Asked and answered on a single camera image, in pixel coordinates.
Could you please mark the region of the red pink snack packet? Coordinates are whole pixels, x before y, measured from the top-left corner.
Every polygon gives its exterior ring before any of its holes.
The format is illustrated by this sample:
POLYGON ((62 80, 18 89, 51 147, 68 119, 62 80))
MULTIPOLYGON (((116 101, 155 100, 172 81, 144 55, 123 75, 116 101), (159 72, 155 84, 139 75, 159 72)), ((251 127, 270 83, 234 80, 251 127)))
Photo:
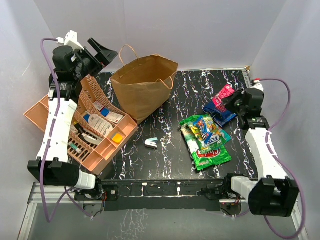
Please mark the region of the red pink snack packet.
POLYGON ((219 93, 217 93, 213 99, 212 102, 213 104, 218 108, 223 104, 223 99, 231 96, 233 93, 235 92, 235 90, 233 89, 233 87, 230 84, 226 84, 219 93))

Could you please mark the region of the dark blue snack bag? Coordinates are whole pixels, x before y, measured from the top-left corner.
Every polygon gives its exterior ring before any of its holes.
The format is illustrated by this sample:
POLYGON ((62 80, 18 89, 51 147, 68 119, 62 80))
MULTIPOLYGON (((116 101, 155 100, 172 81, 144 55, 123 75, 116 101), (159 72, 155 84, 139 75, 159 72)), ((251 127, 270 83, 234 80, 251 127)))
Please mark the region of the dark blue snack bag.
POLYGON ((212 100, 203 107, 203 111, 209 114, 212 119, 220 126, 223 127, 228 122, 232 121, 237 114, 227 110, 220 101, 212 100))

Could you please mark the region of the brown paper bag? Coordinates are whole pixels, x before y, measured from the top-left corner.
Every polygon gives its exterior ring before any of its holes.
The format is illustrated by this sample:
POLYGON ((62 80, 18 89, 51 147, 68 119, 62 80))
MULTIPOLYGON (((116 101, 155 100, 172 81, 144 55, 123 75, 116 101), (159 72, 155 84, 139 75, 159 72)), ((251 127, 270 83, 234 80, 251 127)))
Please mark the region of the brown paper bag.
POLYGON ((123 67, 110 81, 121 109, 140 124, 170 98, 178 63, 159 54, 137 56, 125 64, 120 52, 119 59, 123 67), (153 66, 171 68, 172 72, 154 72, 153 66))

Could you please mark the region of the green yellow chips bag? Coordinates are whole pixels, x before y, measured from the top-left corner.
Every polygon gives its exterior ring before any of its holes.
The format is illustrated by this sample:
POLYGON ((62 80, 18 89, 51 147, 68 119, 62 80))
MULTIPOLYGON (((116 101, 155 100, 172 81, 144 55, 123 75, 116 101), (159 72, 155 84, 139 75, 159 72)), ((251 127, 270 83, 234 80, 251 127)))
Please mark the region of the green yellow chips bag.
POLYGON ((201 131, 196 127, 195 122, 203 115, 192 115, 179 122, 180 131, 185 139, 190 154, 206 154, 210 148, 205 147, 201 131))

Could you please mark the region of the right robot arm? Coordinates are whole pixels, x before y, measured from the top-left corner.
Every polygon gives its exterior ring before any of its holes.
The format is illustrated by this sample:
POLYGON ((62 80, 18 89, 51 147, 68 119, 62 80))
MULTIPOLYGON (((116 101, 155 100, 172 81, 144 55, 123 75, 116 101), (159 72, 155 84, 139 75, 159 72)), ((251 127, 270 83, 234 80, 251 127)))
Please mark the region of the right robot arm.
POLYGON ((237 90, 222 101, 228 111, 238 116, 258 174, 253 181, 243 174, 229 173, 222 190, 230 199, 237 195, 246 199, 253 215, 287 218, 292 214, 299 189, 275 159, 276 152, 267 136, 270 126, 261 115, 264 97, 263 86, 258 84, 237 90))

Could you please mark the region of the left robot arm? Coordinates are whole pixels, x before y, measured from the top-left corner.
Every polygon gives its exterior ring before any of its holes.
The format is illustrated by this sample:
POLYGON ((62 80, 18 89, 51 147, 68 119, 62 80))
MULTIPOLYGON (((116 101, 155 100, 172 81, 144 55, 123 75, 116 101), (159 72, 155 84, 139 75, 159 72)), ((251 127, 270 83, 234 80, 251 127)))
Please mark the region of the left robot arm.
POLYGON ((65 38, 53 50, 52 59, 45 58, 51 71, 48 117, 40 150, 36 159, 28 162, 27 169, 41 186, 81 189, 91 199, 97 200, 103 195, 104 188, 96 183, 95 175, 69 163, 68 140, 83 88, 81 81, 87 76, 95 77, 118 53, 102 46, 94 38, 87 42, 96 55, 76 40, 65 38))

